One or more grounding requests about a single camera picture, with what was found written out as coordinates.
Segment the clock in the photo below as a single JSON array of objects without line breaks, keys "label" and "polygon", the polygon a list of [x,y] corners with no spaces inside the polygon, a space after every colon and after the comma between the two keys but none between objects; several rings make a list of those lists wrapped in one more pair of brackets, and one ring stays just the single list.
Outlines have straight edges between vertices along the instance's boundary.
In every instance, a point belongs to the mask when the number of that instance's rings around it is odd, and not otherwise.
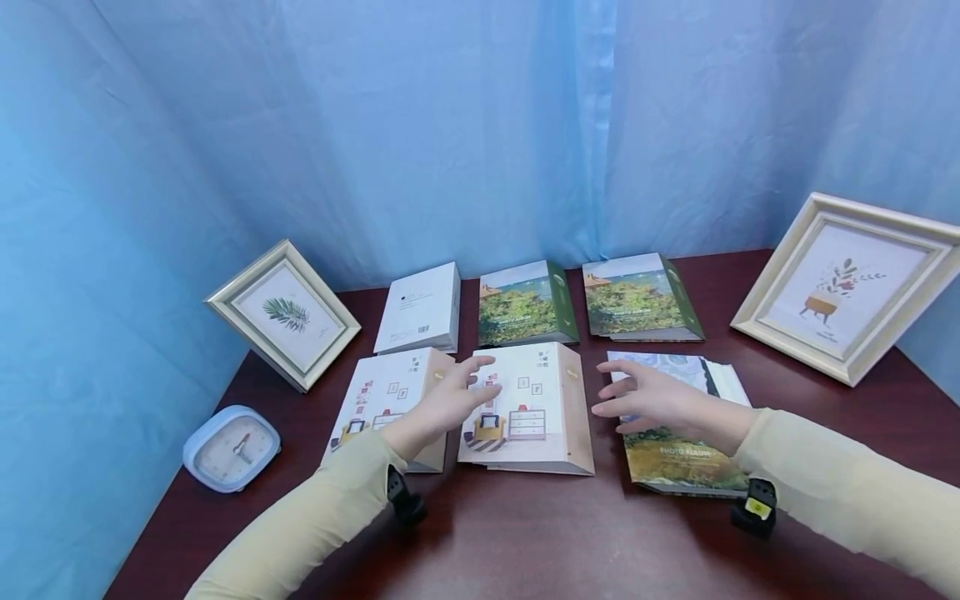
[{"label": "clock", "polygon": [[280,451],[280,436],[246,406],[228,406],[183,445],[183,466],[208,488],[240,492]]}]

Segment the framed picture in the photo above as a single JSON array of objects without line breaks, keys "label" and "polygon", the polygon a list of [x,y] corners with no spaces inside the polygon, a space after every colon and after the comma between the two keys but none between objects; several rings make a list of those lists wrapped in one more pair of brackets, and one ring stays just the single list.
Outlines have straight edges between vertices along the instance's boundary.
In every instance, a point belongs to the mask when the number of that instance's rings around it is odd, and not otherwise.
[{"label": "framed picture", "polygon": [[360,323],[283,240],[205,301],[301,392],[310,389]]},{"label": "framed picture", "polygon": [[960,269],[960,228],[811,194],[731,326],[854,386]]}]

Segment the dark wooden table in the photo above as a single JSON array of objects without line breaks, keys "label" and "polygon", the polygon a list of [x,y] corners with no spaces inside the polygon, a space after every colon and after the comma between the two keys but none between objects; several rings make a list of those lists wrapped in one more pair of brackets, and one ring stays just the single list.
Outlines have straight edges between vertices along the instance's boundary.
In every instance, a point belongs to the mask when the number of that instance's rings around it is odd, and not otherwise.
[{"label": "dark wooden table", "polygon": [[[738,252],[676,261],[704,325],[705,344],[578,347],[590,402],[605,378],[591,367],[608,349],[703,354],[732,363],[754,406],[792,411],[952,485],[960,485],[960,409],[899,350],[856,389],[728,327],[769,256]],[[588,331],[579,270],[567,272],[581,332]],[[356,361],[372,353],[387,291],[341,295],[364,327],[306,396],[254,354],[220,407],[246,404],[280,432],[283,452],[238,494],[220,495],[181,469],[107,598],[182,597],[252,519],[320,462]],[[478,281],[464,282],[459,358],[476,341]],[[924,585],[847,552],[783,518],[769,542],[729,524],[717,500],[659,496],[629,484],[613,423],[590,416],[595,477],[487,472],[455,465],[410,476],[430,516],[415,532],[384,514],[307,580],[299,598],[920,598]]]}]

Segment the yellow label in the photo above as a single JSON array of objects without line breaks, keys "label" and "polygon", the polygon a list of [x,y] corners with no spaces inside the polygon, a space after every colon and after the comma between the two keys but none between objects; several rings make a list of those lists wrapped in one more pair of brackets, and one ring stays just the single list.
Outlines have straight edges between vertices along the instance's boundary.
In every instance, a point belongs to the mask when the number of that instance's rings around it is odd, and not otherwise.
[{"label": "yellow label", "polygon": [[755,498],[747,498],[747,512],[760,517],[760,520],[770,518],[770,507]]}]

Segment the palm leaf print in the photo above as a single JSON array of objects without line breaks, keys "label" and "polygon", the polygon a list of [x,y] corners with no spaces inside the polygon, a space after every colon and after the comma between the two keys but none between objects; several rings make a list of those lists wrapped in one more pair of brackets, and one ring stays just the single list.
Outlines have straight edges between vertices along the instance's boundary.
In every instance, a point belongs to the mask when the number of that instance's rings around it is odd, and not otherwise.
[{"label": "palm leaf print", "polygon": [[306,324],[310,323],[310,313],[296,302],[286,298],[271,298],[265,301],[263,312],[297,333],[302,333],[306,329]]}]

